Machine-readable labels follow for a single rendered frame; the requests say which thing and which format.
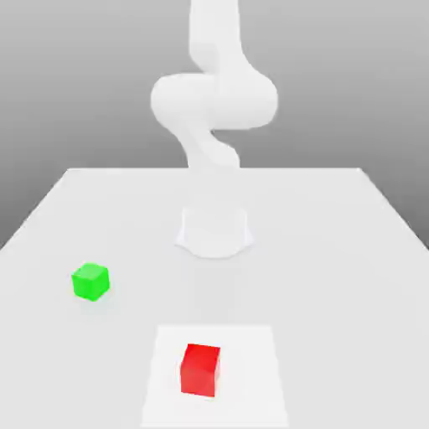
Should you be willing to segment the small green cube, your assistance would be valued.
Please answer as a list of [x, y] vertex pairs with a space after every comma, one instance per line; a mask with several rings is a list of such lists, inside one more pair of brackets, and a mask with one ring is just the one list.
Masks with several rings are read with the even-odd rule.
[[92, 302], [97, 301], [110, 289], [108, 269], [95, 263], [85, 263], [71, 278], [75, 295]]

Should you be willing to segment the small red cube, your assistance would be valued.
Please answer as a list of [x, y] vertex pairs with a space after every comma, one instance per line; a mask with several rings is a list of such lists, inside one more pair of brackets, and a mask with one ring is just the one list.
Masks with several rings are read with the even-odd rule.
[[180, 365], [180, 390], [215, 397], [220, 373], [220, 347], [188, 344]]

